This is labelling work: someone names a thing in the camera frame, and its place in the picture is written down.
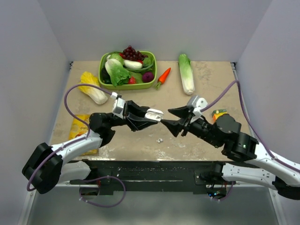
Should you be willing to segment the orange toy carrot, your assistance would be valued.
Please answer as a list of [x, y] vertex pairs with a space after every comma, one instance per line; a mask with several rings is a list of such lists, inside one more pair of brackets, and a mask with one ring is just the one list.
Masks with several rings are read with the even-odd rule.
[[168, 68], [168, 69], [167, 69], [167, 70], [166, 70], [166, 71], [158, 78], [157, 84], [156, 84], [155, 87], [154, 87], [156, 90], [159, 90], [160, 86], [161, 86], [162, 84], [165, 83], [165, 81], [166, 81], [166, 79], [167, 79], [167, 77], [168, 77], [170, 71], [171, 71], [171, 68]]

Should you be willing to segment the green white napa cabbage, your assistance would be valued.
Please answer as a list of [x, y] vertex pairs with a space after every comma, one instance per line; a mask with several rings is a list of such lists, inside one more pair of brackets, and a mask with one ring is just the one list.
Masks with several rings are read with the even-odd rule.
[[179, 55], [178, 65], [180, 69], [183, 91], [187, 95], [192, 95], [195, 91], [194, 76], [190, 59], [186, 54]]

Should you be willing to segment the yellow Lays chip bag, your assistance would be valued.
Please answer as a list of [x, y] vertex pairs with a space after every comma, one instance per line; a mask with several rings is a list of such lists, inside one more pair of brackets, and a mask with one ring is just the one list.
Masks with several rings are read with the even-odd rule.
[[[85, 121], [86, 123], [89, 123], [89, 117], [90, 117], [89, 114], [76, 114], [76, 117]], [[77, 120], [76, 118], [73, 118], [70, 133], [69, 133], [69, 140], [79, 137], [79, 136], [85, 134], [87, 131], [88, 131], [88, 128], [84, 123]], [[81, 156], [93, 155], [96, 153], [98, 153], [98, 149], [93, 149], [93, 150], [84, 152]]]

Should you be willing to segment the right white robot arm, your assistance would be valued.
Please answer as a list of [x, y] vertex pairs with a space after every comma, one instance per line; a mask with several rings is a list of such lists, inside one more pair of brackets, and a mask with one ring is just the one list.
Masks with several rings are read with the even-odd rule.
[[192, 117], [187, 106], [170, 109], [179, 120], [161, 120], [173, 136], [191, 133], [215, 148], [228, 159], [247, 164], [246, 167], [225, 162], [214, 162], [209, 172], [199, 175], [200, 179], [213, 184], [242, 181], [276, 190], [285, 198], [300, 198], [300, 166], [281, 156], [268, 152], [261, 142], [241, 131], [241, 124], [229, 114], [220, 116], [213, 124], [204, 116]]

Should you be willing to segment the dark red toy grapes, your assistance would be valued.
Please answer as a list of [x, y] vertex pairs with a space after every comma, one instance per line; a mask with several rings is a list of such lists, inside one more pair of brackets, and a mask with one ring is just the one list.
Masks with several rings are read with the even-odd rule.
[[148, 55], [142, 54], [140, 51], [136, 51], [131, 45], [120, 52], [119, 56], [121, 56], [125, 60], [132, 61], [143, 61], [145, 58], [148, 58]]

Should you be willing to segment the orange sponge box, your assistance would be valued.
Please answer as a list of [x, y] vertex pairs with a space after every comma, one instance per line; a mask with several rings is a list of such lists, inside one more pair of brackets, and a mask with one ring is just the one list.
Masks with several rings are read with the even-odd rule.
[[211, 114], [213, 122], [215, 122], [220, 116], [227, 114], [226, 109], [214, 110]]

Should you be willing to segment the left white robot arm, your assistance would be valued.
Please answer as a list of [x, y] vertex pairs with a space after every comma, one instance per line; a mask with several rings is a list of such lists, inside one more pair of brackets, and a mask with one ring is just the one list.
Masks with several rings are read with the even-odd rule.
[[138, 106], [132, 100], [121, 98], [114, 101], [112, 112], [93, 113], [87, 124], [88, 131], [72, 140], [48, 145], [39, 144], [22, 169], [28, 180], [27, 190], [45, 194], [60, 180], [62, 168], [77, 156], [107, 145], [113, 138], [113, 127], [128, 126], [131, 131], [140, 131], [158, 124], [163, 112], [146, 106]]

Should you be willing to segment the green toy lettuce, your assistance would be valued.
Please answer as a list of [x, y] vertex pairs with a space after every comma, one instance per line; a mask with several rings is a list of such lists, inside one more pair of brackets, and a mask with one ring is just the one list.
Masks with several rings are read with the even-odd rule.
[[116, 59], [108, 59], [105, 63], [105, 69], [114, 87], [127, 84], [131, 78], [129, 71]]

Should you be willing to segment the red toy strawberry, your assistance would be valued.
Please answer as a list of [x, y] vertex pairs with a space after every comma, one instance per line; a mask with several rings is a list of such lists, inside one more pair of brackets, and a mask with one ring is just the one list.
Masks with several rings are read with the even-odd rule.
[[128, 80], [128, 84], [136, 84], [136, 79], [133, 76], [130, 77], [130, 79]]

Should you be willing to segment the green plastic basket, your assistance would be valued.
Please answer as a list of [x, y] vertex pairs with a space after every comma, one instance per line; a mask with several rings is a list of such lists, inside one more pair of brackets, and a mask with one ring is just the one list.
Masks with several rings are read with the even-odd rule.
[[156, 57], [152, 52], [149, 52], [149, 51], [141, 51], [141, 53], [145, 54], [145, 55], [148, 55], [153, 60], [150, 72], [152, 72], [152, 74], [154, 75], [154, 78], [151, 82], [136, 83], [136, 84], [124, 84], [124, 85], [116, 86], [116, 87], [114, 87], [112, 84], [104, 83], [104, 80], [102, 78], [101, 70], [105, 66], [107, 56], [111, 54], [110, 52], [108, 52], [108, 53], [105, 53], [102, 56], [102, 58], [100, 60], [100, 64], [99, 64], [98, 76], [97, 77], [98, 77], [98, 81], [100, 83], [100, 86], [102, 86], [103, 88], [106, 88], [108, 90], [142, 90], [142, 89], [150, 88], [154, 84], [154, 82], [157, 78], [157, 61], [156, 61]]

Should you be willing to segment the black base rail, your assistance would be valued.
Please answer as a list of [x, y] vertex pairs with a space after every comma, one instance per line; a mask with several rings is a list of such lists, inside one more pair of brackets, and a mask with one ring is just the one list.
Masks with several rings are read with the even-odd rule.
[[98, 185], [100, 194], [114, 191], [191, 192], [205, 195], [213, 188], [226, 194], [232, 183], [221, 175], [218, 161], [89, 161], [91, 172], [72, 185]]

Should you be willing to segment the white toy radish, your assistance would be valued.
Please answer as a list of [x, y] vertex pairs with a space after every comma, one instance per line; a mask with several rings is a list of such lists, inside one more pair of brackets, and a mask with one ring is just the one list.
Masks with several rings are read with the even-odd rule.
[[138, 61], [124, 60], [124, 66], [129, 69], [141, 69], [143, 64]]

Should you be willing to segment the yellow toy cabbage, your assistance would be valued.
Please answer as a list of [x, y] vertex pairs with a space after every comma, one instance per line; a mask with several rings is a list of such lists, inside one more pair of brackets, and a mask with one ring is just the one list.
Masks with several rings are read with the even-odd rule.
[[[82, 73], [80, 77], [79, 84], [91, 84], [94, 86], [100, 86], [98, 79], [90, 72], [84, 72]], [[103, 105], [107, 100], [107, 95], [96, 88], [90, 87], [90, 86], [79, 86], [78, 89], [88, 95], [97, 105]]]

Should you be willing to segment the white earbud charging case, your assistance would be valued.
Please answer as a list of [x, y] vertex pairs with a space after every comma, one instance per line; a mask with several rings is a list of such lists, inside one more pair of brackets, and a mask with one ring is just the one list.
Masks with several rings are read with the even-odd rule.
[[150, 108], [146, 111], [145, 118], [160, 122], [164, 116], [164, 113], [160, 110]]

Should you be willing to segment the purple toy onion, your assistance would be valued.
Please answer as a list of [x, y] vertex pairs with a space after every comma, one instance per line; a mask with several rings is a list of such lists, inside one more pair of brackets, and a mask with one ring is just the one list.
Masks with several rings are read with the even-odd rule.
[[148, 71], [142, 75], [142, 81], [144, 83], [149, 83], [154, 80], [154, 77], [155, 77], [154, 74], [152, 72]]

